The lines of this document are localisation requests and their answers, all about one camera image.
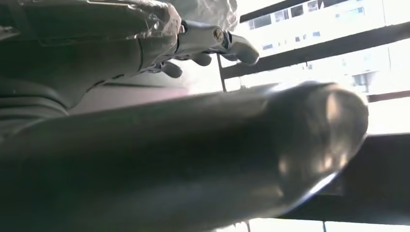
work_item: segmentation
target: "glass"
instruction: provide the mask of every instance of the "glass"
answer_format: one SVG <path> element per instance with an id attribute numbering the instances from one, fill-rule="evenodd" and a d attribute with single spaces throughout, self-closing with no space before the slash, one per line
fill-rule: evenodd
<path id="1" fill-rule="evenodd" d="M 256 218 L 249 221 L 250 232 L 323 232 L 321 221 Z"/>
<path id="2" fill-rule="evenodd" d="M 410 232 L 410 226 L 362 224 L 347 222 L 325 222 L 326 232 Z"/>
<path id="3" fill-rule="evenodd" d="M 401 9 L 407 5 L 410 7 L 410 1 L 348 0 L 320 7 L 313 0 L 241 23 L 235 33 L 247 38 L 265 57 L 409 21 L 410 14 Z M 272 48 L 264 49 L 269 44 Z M 222 67 L 236 63 L 223 60 Z"/>

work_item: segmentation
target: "dark pipe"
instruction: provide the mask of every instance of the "dark pipe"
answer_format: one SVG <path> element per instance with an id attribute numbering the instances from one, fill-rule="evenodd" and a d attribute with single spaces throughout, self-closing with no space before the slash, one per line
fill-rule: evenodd
<path id="1" fill-rule="evenodd" d="M 0 145 L 1 231 L 194 232 L 283 214 L 367 129 L 334 84 L 265 86 L 38 123 Z"/>

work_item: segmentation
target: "window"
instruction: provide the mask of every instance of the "window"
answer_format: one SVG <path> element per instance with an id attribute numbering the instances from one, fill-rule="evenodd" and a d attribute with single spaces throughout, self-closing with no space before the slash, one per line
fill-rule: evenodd
<path id="1" fill-rule="evenodd" d="M 321 221 L 256 218 L 249 221 L 250 232 L 323 232 Z"/>
<path id="2" fill-rule="evenodd" d="M 371 75 L 368 73 L 364 74 L 358 74 L 358 75 L 353 75 L 353 86 L 355 87 L 364 87 L 364 89 L 361 89 L 362 92 L 369 92 L 369 77 Z"/>
<path id="3" fill-rule="evenodd" d="M 263 46 L 263 47 L 262 47 L 262 50 L 268 50 L 268 49 L 271 49 L 271 48 L 273 48 L 273 45 L 272 45 L 272 44 L 268 44 L 268 45 Z"/>
<path id="4" fill-rule="evenodd" d="M 289 19 L 288 10 L 278 11 L 274 13 L 276 22 Z"/>
<path id="5" fill-rule="evenodd" d="M 249 29 L 257 29 L 272 24 L 270 14 L 249 21 Z"/>
<path id="6" fill-rule="evenodd" d="M 309 9 L 309 12 L 317 11 L 319 9 L 318 8 L 318 1 L 308 2 L 307 5 L 308 5 L 307 8 Z"/>
<path id="7" fill-rule="evenodd" d="M 350 10 L 350 11 L 347 11 L 347 14 L 348 15 L 364 15 L 365 14 L 365 9 L 364 9 L 364 7 L 359 7 L 359 8 L 356 8 L 356 9 L 354 9 L 354 10 Z"/>
<path id="8" fill-rule="evenodd" d="M 295 6 L 291 8 L 292 17 L 298 17 L 303 15 L 303 5 Z"/>
<path id="9" fill-rule="evenodd" d="M 344 0 L 342 2 L 327 0 L 324 3 L 319 2 L 318 0 L 309 0 L 304 4 L 243 22 L 238 25 L 235 33 L 245 36 L 246 39 L 259 48 L 262 57 L 264 57 L 286 52 L 296 47 L 309 46 L 384 27 L 388 25 L 386 22 L 410 21 L 410 14 L 405 13 L 405 9 L 410 7 L 410 0 L 406 2 L 402 0 L 384 0 L 385 9 L 379 0 L 361 0 L 360 2 L 356 0 Z M 309 14 L 309 6 L 313 9 L 315 4 L 318 8 L 322 4 L 327 4 L 327 7 L 315 11 L 314 14 Z M 395 15 L 390 12 L 392 9 L 401 10 L 403 13 Z M 301 18 L 297 17 L 301 14 L 304 16 L 302 22 L 300 21 Z M 299 37 L 299 41 L 303 41 L 303 43 L 297 42 L 296 37 Z M 284 46 L 285 40 L 291 43 Z M 274 49 L 270 49 L 269 52 L 262 52 L 263 46 L 267 44 L 272 44 Z M 223 62 L 223 67 L 237 63 L 236 61 L 225 62 L 225 60 Z"/>

